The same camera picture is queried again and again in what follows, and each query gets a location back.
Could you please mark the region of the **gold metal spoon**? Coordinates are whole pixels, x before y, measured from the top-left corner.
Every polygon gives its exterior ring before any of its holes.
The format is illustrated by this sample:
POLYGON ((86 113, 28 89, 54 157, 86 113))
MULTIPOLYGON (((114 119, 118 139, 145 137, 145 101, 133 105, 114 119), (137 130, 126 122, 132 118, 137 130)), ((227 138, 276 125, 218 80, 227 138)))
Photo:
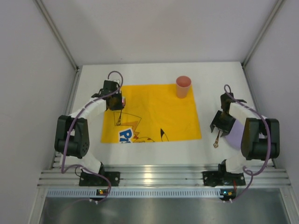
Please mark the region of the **gold metal spoon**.
POLYGON ((218 131, 218 134, 217 134, 217 137, 216 137, 216 139, 215 139, 215 142, 214 142, 214 144, 213 144, 213 147, 214 147, 214 148, 217 148, 217 147, 219 146, 220 133, 221 133, 221 131, 219 130, 219 131, 218 131))

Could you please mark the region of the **purple metal fork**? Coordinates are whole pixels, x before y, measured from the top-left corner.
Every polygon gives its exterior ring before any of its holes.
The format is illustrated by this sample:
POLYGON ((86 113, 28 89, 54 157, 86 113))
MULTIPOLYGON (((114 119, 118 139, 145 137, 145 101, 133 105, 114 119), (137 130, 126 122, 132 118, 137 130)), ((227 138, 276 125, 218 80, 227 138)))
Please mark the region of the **purple metal fork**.
POLYGON ((117 122, 116 122, 117 126, 121 125, 121 116, 122 116, 122 110, 120 110, 120 112, 119 112, 119 116, 118 116, 118 119, 117 119, 117 122))

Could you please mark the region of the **yellow printed cloth placemat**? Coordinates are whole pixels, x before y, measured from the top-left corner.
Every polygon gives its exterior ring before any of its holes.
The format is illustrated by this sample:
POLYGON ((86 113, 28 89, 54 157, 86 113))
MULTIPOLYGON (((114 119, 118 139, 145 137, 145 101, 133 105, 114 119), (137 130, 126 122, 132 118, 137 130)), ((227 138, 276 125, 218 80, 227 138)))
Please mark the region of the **yellow printed cloth placemat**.
POLYGON ((126 105, 104 114, 102 143, 154 143, 202 138, 193 91, 178 98, 175 84, 127 85, 122 87, 126 105))

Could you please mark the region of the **pink plastic cup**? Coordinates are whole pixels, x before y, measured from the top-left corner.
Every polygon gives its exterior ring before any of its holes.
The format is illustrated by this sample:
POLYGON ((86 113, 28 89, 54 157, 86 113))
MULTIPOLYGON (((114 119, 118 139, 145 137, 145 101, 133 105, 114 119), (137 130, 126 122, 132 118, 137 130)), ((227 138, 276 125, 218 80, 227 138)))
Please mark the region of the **pink plastic cup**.
POLYGON ((185 98, 192 85, 192 81, 187 76, 179 76, 176 79, 176 95, 178 98, 185 98))

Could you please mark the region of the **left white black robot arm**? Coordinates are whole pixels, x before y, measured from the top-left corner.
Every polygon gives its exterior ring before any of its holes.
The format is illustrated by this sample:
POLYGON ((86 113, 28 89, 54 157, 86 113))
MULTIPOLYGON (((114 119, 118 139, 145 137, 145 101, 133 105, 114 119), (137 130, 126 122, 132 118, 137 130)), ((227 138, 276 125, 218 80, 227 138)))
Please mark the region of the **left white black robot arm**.
POLYGON ((125 106, 121 92, 122 83, 105 80, 103 88, 88 102, 70 115, 57 120, 54 149, 62 154, 61 171, 79 167, 91 174, 99 174, 102 163, 91 152, 89 126, 106 110, 118 111, 125 106))

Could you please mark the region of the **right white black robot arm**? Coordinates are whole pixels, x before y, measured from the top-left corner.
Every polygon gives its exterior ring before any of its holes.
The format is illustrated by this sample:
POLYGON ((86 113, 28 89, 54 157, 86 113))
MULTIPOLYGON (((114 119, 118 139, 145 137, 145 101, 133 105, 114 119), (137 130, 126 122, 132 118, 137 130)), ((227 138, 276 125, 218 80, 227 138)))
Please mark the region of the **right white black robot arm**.
POLYGON ((228 136, 235 123, 243 126, 240 152, 218 164, 217 171, 204 174, 206 186, 245 185, 244 175, 261 174, 268 160, 280 154, 279 121, 260 115, 247 106, 246 101, 235 99, 233 93, 224 93, 221 110, 213 118, 210 129, 218 129, 218 137, 228 136))

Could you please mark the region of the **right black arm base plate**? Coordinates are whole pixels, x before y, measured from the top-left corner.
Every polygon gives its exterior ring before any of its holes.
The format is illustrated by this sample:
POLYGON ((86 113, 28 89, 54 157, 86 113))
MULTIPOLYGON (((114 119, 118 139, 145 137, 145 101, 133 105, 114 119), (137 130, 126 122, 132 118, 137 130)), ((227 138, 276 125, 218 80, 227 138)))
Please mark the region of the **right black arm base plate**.
POLYGON ((218 171, 204 171, 202 172, 204 186, 216 187, 216 186, 245 186, 245 178, 243 173, 221 173, 218 171))

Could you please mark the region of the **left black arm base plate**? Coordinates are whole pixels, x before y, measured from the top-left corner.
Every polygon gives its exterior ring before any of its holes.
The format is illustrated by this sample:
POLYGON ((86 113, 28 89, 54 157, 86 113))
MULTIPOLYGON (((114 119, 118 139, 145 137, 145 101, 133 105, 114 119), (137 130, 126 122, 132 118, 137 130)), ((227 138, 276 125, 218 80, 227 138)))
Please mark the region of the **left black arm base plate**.
MULTIPOLYGON (((120 172, 105 172, 104 177, 110 181, 112 187, 117 187, 119 186, 120 175, 121 175, 120 172)), ((79 186, 80 187, 108 186, 108 182, 105 179, 98 177, 96 175, 82 172, 80 175, 79 186)))

